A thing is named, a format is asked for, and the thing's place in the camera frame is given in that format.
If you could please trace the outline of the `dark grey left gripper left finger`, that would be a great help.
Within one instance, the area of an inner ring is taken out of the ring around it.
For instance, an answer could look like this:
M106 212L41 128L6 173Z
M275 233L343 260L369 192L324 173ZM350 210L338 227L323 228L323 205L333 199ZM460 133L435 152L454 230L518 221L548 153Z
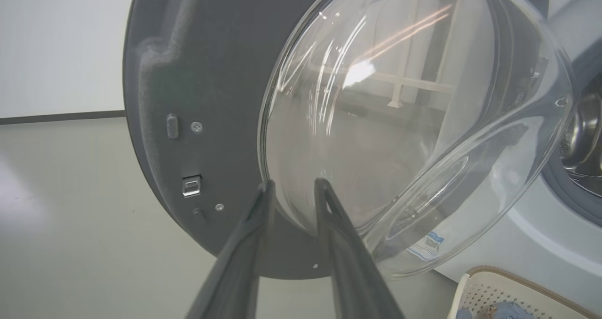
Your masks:
M259 185L194 299L188 319L254 319L259 286L256 266L274 188L272 180Z

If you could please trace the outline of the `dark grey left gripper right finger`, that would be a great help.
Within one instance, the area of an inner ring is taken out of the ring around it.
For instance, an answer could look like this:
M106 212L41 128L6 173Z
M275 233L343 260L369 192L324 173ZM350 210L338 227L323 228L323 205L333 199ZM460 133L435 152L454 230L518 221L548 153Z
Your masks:
M317 239L327 261L338 319L404 319L330 182L314 184Z

